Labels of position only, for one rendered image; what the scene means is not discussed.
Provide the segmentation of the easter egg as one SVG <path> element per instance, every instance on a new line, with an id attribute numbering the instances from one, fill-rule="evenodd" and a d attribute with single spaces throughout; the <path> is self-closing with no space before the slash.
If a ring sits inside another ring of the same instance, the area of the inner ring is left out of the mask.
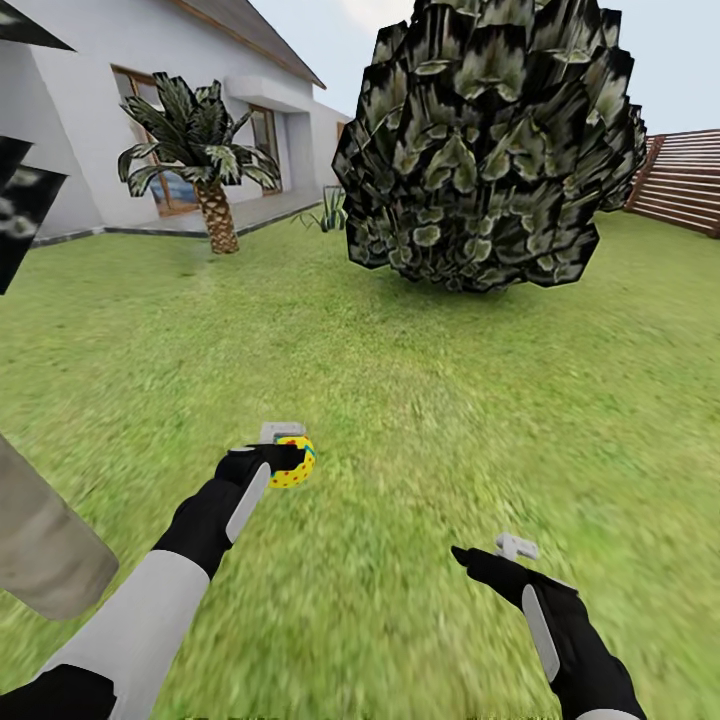
<path id="1" fill-rule="evenodd" d="M 304 437 L 277 437 L 276 439 L 279 444 L 296 443 L 298 449 L 305 449 L 304 463 L 300 463 L 294 471 L 274 471 L 271 473 L 269 487 L 289 489 L 289 487 L 303 483 L 312 473 L 315 466 L 315 449 L 306 435 Z"/>

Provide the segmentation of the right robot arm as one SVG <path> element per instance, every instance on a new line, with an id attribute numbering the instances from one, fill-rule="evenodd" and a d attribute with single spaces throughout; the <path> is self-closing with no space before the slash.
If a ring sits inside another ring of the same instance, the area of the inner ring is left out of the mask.
<path id="1" fill-rule="evenodd" d="M 589 623 L 579 590 L 516 562 L 517 555 L 539 558 L 532 541 L 506 531 L 494 540 L 493 554 L 454 545 L 451 552 L 467 567 L 467 577 L 486 583 L 524 613 L 563 720 L 648 720 L 626 667 Z"/>

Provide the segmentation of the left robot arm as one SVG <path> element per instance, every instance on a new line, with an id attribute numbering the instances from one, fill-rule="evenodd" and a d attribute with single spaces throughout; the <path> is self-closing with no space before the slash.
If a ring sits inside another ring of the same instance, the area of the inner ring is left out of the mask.
<path id="1" fill-rule="evenodd" d="M 274 471 L 305 449 L 297 422 L 265 422 L 259 446 L 230 448 L 160 542 L 95 616 L 19 689 L 0 695 L 0 720 L 148 720 L 183 637 Z"/>

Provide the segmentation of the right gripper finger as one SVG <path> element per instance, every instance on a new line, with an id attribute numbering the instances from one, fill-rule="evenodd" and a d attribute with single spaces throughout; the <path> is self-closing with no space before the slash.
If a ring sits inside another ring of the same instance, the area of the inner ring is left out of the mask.
<path id="1" fill-rule="evenodd" d="M 451 547 L 451 552 L 455 556 L 456 560 L 465 567 L 468 566 L 468 558 L 470 558 L 470 549 L 468 551 L 465 551 L 465 549 L 459 549 L 459 547 L 455 547 L 454 545 Z"/>

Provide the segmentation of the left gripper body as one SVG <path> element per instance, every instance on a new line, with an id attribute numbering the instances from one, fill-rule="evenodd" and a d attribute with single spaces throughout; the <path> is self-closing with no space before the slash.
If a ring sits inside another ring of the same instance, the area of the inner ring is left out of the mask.
<path id="1" fill-rule="evenodd" d="M 298 466 L 298 450 L 296 443 L 279 444 L 266 443 L 263 448 L 270 451 L 274 460 L 274 471 L 294 471 Z"/>

